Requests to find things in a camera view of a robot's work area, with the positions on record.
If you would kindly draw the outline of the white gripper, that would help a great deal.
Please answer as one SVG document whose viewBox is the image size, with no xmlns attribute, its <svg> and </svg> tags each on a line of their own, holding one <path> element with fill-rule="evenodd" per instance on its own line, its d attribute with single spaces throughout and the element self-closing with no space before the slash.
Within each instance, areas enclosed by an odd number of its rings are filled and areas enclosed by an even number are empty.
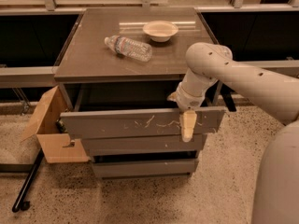
<svg viewBox="0 0 299 224">
<path fill-rule="evenodd" d="M 178 108 L 185 111 L 179 116 L 181 137 L 184 142 L 190 142 L 197 121 L 197 114 L 193 110 L 199 108 L 204 102 L 203 90 L 191 88 L 187 83 L 180 82 L 177 89 L 167 97 L 167 100 L 176 102 Z"/>
</svg>

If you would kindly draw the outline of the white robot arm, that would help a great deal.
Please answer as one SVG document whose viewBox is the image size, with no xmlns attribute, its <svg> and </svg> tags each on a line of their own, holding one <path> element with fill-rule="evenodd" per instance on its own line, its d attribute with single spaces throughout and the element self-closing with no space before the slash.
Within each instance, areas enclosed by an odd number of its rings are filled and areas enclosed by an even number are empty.
<svg viewBox="0 0 299 224">
<path fill-rule="evenodd" d="M 195 43 L 188 70 L 167 99 L 178 105 L 182 139 L 191 140 L 195 112 L 218 80 L 284 125 L 263 153 L 251 224 L 299 224 L 299 79 L 233 60 L 222 45 Z"/>
</svg>

